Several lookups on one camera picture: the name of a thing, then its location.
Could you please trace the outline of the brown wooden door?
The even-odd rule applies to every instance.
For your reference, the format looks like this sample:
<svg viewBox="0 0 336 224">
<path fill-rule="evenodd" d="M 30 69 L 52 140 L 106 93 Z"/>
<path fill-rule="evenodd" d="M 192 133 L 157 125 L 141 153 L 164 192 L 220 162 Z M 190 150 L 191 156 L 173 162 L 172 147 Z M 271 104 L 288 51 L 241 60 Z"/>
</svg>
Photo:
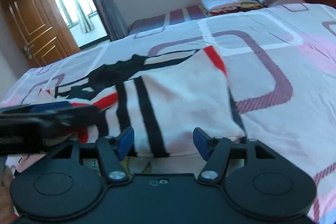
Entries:
<svg viewBox="0 0 336 224">
<path fill-rule="evenodd" d="M 80 52 L 55 0 L 1 0 L 7 26 L 32 68 Z"/>
</svg>

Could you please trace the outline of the patterned white pink bedsheet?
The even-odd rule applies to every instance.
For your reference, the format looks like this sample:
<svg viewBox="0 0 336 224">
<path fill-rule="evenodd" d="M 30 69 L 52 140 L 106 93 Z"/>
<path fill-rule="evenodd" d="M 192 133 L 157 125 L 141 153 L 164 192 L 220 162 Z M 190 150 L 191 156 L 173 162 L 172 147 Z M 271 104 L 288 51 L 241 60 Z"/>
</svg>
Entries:
<svg viewBox="0 0 336 224">
<path fill-rule="evenodd" d="M 133 55 L 213 46 L 227 70 L 231 140 L 218 184 L 198 180 L 204 161 L 137 157 L 129 180 L 109 184 L 96 140 L 82 127 L 47 139 L 47 151 L 1 157 L 2 223 L 335 223 L 335 9 L 286 4 L 212 16 L 129 35 L 30 69 L 1 109 L 34 105 L 41 90 Z"/>
</svg>

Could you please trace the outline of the striped white black red sweater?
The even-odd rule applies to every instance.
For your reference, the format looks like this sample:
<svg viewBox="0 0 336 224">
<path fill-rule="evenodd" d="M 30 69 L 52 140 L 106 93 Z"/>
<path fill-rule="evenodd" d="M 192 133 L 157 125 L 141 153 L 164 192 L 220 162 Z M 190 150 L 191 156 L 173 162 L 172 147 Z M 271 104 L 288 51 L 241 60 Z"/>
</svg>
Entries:
<svg viewBox="0 0 336 224">
<path fill-rule="evenodd" d="M 227 70 L 213 46 L 154 57 L 133 55 L 104 64 L 83 78 L 41 90 L 37 102 L 96 106 L 102 117 L 80 131 L 83 143 L 134 129 L 130 151 L 137 157 L 195 153 L 193 130 L 238 140 L 242 128 L 232 117 Z"/>
</svg>

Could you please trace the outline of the white sheer curtain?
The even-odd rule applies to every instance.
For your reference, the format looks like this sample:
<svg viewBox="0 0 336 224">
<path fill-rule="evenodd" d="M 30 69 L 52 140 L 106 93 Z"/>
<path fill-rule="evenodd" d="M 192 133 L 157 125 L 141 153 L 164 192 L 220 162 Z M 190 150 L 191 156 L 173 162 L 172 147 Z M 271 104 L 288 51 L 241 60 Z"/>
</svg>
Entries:
<svg viewBox="0 0 336 224">
<path fill-rule="evenodd" d="M 94 26 L 88 15 L 84 12 L 79 0 L 73 0 L 75 3 L 76 14 L 78 17 L 79 26 L 83 34 L 87 34 L 94 30 Z"/>
</svg>

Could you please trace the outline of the folded red patterned blanket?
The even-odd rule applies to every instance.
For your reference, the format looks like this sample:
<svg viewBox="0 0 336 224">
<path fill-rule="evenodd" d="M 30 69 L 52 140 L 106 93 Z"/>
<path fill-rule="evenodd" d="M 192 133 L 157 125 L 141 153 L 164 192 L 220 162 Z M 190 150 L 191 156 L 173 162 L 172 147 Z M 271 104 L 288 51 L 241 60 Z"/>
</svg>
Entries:
<svg viewBox="0 0 336 224">
<path fill-rule="evenodd" d="M 201 0 L 201 4 L 209 16 L 247 12 L 265 8 L 265 5 L 256 0 Z"/>
</svg>

